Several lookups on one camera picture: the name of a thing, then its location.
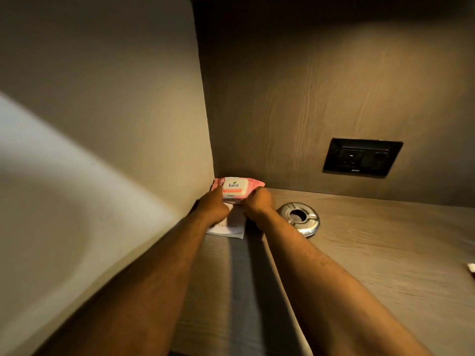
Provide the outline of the person's left hand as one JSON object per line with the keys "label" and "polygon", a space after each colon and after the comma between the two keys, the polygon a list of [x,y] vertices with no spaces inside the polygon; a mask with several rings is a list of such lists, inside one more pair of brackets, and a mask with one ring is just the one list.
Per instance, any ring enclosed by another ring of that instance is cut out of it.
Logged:
{"label": "person's left hand", "polygon": [[193,212],[208,228],[225,220],[229,213],[229,207],[223,202],[223,187],[221,185],[204,194]]}

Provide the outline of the person's left forearm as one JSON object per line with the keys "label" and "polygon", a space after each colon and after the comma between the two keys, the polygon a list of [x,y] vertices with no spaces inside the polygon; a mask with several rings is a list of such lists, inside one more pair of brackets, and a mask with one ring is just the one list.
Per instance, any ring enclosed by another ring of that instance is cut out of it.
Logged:
{"label": "person's left forearm", "polygon": [[186,216],[34,356],[167,356],[207,229]]}

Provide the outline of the round silver metal ashtray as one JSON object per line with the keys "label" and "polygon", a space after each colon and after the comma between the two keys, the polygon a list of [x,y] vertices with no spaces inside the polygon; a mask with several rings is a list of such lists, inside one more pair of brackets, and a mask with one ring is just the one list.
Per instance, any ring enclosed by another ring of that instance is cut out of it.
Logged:
{"label": "round silver metal ashtray", "polygon": [[320,227],[321,221],[318,213],[305,203],[285,203],[278,208],[277,212],[307,239],[313,237]]}

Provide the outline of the person's right forearm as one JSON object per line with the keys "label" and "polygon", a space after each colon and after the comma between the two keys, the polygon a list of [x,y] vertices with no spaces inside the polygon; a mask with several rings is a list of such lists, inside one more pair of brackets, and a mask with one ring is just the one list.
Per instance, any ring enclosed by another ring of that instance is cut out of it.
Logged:
{"label": "person's right forearm", "polygon": [[259,215],[291,307],[317,356],[433,356],[358,280],[275,210]]}

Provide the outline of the pink wet wipes packet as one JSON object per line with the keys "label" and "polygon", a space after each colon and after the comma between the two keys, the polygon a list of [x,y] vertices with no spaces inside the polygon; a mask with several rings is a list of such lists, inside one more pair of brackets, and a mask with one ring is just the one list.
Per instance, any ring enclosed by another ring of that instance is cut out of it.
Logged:
{"label": "pink wet wipes packet", "polygon": [[222,200],[224,203],[240,203],[256,188],[264,187],[265,183],[252,178],[215,178],[210,191],[213,191],[219,186],[222,187]]}

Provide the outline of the person's right hand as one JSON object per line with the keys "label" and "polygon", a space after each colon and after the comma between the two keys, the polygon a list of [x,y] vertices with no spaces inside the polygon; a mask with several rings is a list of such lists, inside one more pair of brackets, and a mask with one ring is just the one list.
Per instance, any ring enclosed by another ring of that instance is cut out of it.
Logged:
{"label": "person's right hand", "polygon": [[265,222],[270,216],[276,214],[274,202],[270,191],[263,186],[257,187],[241,205],[244,207],[247,217],[257,225]]}

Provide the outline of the black wall socket plate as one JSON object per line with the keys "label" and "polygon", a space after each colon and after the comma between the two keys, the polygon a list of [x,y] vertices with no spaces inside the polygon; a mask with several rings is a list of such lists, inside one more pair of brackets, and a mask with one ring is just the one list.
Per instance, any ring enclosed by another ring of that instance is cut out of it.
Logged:
{"label": "black wall socket plate", "polygon": [[330,141],[323,172],[385,178],[403,145],[401,141],[334,137]]}

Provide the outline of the white paper card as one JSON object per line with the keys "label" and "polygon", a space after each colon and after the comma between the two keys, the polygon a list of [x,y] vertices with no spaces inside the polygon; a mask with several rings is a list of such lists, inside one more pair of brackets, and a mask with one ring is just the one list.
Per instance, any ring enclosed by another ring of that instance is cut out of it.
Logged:
{"label": "white paper card", "polygon": [[207,230],[207,234],[228,238],[244,239],[246,214],[243,206],[235,203],[224,203],[229,209],[228,216]]}

